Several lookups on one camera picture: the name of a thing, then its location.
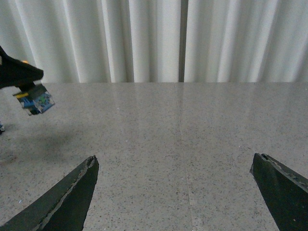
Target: curtain fold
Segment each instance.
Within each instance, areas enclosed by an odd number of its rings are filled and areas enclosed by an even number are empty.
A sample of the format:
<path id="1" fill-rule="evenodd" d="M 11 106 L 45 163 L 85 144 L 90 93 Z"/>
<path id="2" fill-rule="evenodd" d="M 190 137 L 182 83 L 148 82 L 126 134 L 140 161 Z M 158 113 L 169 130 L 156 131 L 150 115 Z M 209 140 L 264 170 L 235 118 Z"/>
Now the curtain fold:
<path id="1" fill-rule="evenodd" d="M 181 0 L 2 0 L 0 45 L 43 82 L 177 82 Z M 307 0 L 189 0 L 184 82 L 308 81 Z"/>

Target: robotic arm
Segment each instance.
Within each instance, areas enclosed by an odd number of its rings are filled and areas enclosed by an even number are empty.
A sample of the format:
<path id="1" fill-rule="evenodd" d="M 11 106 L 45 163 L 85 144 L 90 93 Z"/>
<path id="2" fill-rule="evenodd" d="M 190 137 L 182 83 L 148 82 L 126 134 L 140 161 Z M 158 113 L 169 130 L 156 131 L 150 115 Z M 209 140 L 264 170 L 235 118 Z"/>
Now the robotic arm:
<path id="1" fill-rule="evenodd" d="M 54 105 L 46 88 L 42 84 L 34 84 L 43 75 L 43 70 L 8 56 L 0 46 L 0 89 L 18 87 L 20 92 L 14 96 L 29 115 L 44 113 Z"/>

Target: granite surface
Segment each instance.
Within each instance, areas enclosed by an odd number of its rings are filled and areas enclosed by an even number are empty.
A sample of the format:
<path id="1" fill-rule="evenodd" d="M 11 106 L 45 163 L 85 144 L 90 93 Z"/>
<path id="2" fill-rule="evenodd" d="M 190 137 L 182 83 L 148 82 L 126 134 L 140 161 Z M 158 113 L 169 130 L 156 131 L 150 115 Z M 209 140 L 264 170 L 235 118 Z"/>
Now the granite surface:
<path id="1" fill-rule="evenodd" d="M 90 155 L 85 231 L 277 231 L 254 153 L 308 177 L 306 83 L 45 86 L 56 105 L 36 116 L 0 91 L 0 224 Z"/>

